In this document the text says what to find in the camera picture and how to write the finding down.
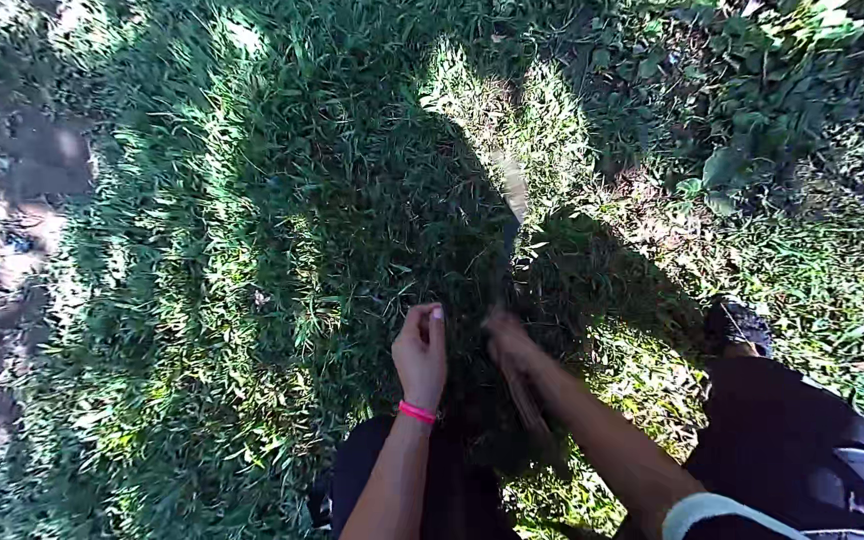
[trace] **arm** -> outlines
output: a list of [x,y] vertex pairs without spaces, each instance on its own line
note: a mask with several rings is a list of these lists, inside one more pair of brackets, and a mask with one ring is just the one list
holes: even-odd
[[[446,383],[446,323],[438,303],[416,305],[391,345],[405,401],[435,411]],[[341,540],[419,538],[432,425],[399,414]]]
[[702,484],[562,369],[529,338],[518,318],[496,313],[486,327],[503,355],[500,362],[511,362],[529,377],[642,532],[661,539],[666,513],[685,497],[705,491]]

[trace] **person's right hand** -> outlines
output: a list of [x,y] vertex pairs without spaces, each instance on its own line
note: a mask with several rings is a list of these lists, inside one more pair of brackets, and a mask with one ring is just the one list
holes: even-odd
[[496,307],[482,325],[491,334],[488,353],[494,362],[510,362],[512,367],[529,372],[539,367],[546,353],[529,337],[518,315]]

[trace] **ground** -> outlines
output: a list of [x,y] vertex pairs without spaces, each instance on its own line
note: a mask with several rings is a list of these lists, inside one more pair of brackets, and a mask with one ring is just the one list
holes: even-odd
[[428,301],[520,534],[611,533],[484,354],[499,292],[677,460],[719,293],[864,413],[864,1],[0,2],[1,538],[322,535]]

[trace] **white sleeve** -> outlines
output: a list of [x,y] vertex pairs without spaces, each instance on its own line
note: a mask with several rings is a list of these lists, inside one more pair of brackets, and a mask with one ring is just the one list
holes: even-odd
[[714,493],[693,493],[676,502],[662,522],[662,540],[683,540],[692,526],[716,516],[741,516],[793,540],[809,540],[808,536],[782,521]]

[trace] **black shoe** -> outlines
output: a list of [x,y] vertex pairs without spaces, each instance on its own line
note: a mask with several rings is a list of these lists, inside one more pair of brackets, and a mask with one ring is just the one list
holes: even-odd
[[719,296],[705,314],[705,343],[709,352],[721,356],[730,343],[749,343],[760,357],[772,358],[769,325],[735,297]]
[[305,506],[312,518],[312,529],[329,531],[332,528],[332,469],[318,474],[308,492]]

